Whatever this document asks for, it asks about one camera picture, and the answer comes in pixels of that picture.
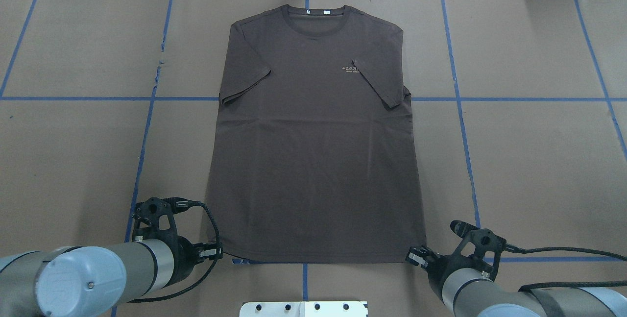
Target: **grid of blue tape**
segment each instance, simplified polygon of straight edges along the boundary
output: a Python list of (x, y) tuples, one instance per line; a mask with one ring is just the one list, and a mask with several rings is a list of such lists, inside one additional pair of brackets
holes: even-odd
[[(161, 51), (165, 51), (166, 48), (166, 37), (168, 36), (168, 26), (170, 21), (170, 16), (172, 13), (172, 3), (174, 0), (168, 1), (168, 11), (166, 13), (166, 18), (164, 22), (163, 29), (163, 40), (161, 42)], [(137, 203), (137, 194), (139, 192), (139, 180), (141, 177), (141, 173), (144, 166), (144, 156), (145, 156), (145, 145), (148, 137), (148, 132), (150, 130), (150, 122), (152, 120), (152, 111), (154, 109), (155, 101), (218, 101), (217, 97), (157, 97), (157, 87), (159, 86), (159, 75), (161, 72), (161, 66), (157, 67), (157, 72), (155, 74), (155, 84), (152, 88), (152, 94), (149, 97), (5, 97), (4, 90), (6, 89), (6, 85), (11, 76), (11, 71), (13, 69), (13, 65), (15, 63), (16, 58), (18, 57), (18, 52), (20, 50), (20, 45), (22, 44), (22, 40), (24, 38), (24, 34), (28, 27), (28, 23), (31, 20), (31, 16), (33, 15), (33, 11), (35, 9), (37, 0), (33, 0), (31, 3), (28, 14), (25, 18), (24, 25), (22, 27), (22, 31), (20, 32), (20, 36), (18, 37), (15, 49), (13, 54), (11, 55), (11, 60), (9, 61), (9, 65), (7, 66), (7, 71), (2, 79), (2, 85), (0, 85), (0, 100), (48, 100), (48, 101), (72, 101), (72, 100), (80, 100), (80, 101), (149, 101), (150, 105), (148, 107), (148, 115), (146, 117), (146, 124), (144, 127), (144, 137), (142, 141), (142, 148), (139, 156), (139, 163), (137, 165), (137, 174), (135, 177), (135, 185), (133, 189), (133, 196), (131, 199), (130, 210)], [(481, 227), (480, 221), (480, 213), (479, 213), (479, 204), (477, 203), (477, 193), (475, 191), (475, 181), (472, 172), (472, 161), (470, 158), (470, 150), (468, 149), (468, 139), (466, 137), (466, 127), (463, 119), (463, 109), (462, 105), (464, 102), (605, 102), (607, 103), (607, 107), (611, 114), (611, 118), (614, 124), (614, 129), (616, 130), (616, 134), (620, 141), (621, 148), (623, 150), (623, 155), (625, 159), (627, 159), (627, 147), (625, 145), (625, 139), (623, 138), (620, 126), (618, 125), (618, 121), (616, 119), (616, 114), (614, 112), (614, 108), (612, 102), (627, 102), (627, 98), (610, 98), (609, 93), (607, 92), (607, 87), (605, 86), (605, 82), (603, 80), (602, 72), (599, 68), (598, 61), (596, 59), (596, 54), (594, 53), (594, 49), (592, 47), (592, 43), (590, 41), (589, 35), (586, 29), (586, 23), (584, 22), (583, 15), (581, 13), (581, 9), (579, 6), (579, 0), (574, 0), (575, 7), (577, 9), (577, 14), (579, 18), (579, 22), (581, 24), (582, 33), (586, 40), (586, 44), (590, 51), (591, 58), (593, 60), (594, 68), (599, 78), (599, 83), (603, 90), (604, 98), (464, 98), (459, 93), (459, 84), (457, 81), (457, 71), (455, 69), (455, 58), (453, 56), (453, 44), (451, 41), (450, 27), (448, 25), (448, 14), (446, 13), (446, 0), (441, 0), (442, 6), (442, 14), (445, 24), (445, 32), (446, 32), (446, 43), (448, 45), (448, 54), (450, 58), (451, 64), (451, 73), (455, 88), (455, 97), (454, 98), (412, 98), (413, 101), (417, 102), (455, 102), (457, 104), (458, 116), (459, 116), (459, 127), (461, 130), (461, 137), (464, 146), (464, 156), (466, 158), (466, 167), (468, 170), (468, 176), (470, 178), (470, 185), (472, 187), (472, 201), (473, 207), (475, 208), (475, 223), (478, 227)], [(309, 0), (305, 0), (305, 6), (309, 6)], [(124, 241), (127, 242), (130, 239), (130, 228), (132, 224), (132, 219), (129, 218), (127, 224), (127, 230), (124, 237)], [(502, 259), (504, 263), (532, 263), (532, 262), (605, 262), (605, 261), (617, 261), (615, 259), (609, 257), (505, 257)], [(242, 260), (242, 259), (233, 259), (234, 264), (262, 264), (261, 262), (255, 262), (250, 260)], [(308, 284), (307, 284), (307, 276), (308, 276), (308, 265), (306, 263), (302, 264), (302, 275), (303, 275), (303, 300), (308, 301)], [(117, 309), (113, 308), (111, 312), (112, 317), (116, 317)]]

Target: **shirt sleeve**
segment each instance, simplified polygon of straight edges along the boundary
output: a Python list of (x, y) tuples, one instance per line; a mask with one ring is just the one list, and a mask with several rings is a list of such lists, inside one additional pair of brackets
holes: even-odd
[(241, 26), (237, 23), (231, 25), (220, 102), (227, 103), (242, 96), (269, 73), (270, 67), (246, 41)]
[(405, 98), (402, 54), (403, 31), (397, 28), (352, 60), (372, 89), (390, 108)]

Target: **white mounting plate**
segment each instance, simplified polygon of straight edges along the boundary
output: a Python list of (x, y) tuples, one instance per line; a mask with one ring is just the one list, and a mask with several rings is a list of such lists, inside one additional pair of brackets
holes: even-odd
[(368, 317), (365, 301), (284, 301), (244, 303), (240, 317)]

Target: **chest logo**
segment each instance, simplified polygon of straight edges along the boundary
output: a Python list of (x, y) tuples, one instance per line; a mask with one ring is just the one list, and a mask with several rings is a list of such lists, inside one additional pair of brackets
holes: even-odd
[(349, 73), (359, 73), (359, 70), (357, 69), (357, 67), (354, 67), (354, 66), (344, 66), (342, 67), (342, 69), (345, 72), (349, 72)]

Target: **gray robot arm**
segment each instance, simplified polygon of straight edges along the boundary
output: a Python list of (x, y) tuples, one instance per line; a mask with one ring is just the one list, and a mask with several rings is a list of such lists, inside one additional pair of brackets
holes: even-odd
[[(92, 317), (182, 281), (195, 264), (222, 258), (218, 233), (215, 244), (193, 245), (177, 235), (173, 215), (194, 206), (210, 214), (183, 198), (138, 203), (132, 243), (0, 259), (0, 316)], [(170, 228), (159, 230), (162, 217)]]
[[(627, 299), (607, 288), (523, 287), (519, 292), (506, 292), (494, 283), (500, 254), (521, 249), (490, 230), (463, 221), (453, 221), (451, 229), (463, 239), (453, 254), (443, 256), (425, 246), (412, 247), (406, 261), (426, 270), (432, 290), (455, 317), (627, 317)], [(461, 251), (468, 243), (475, 246), (475, 252), (465, 257)], [(492, 266), (483, 260), (486, 252), (495, 254)]]

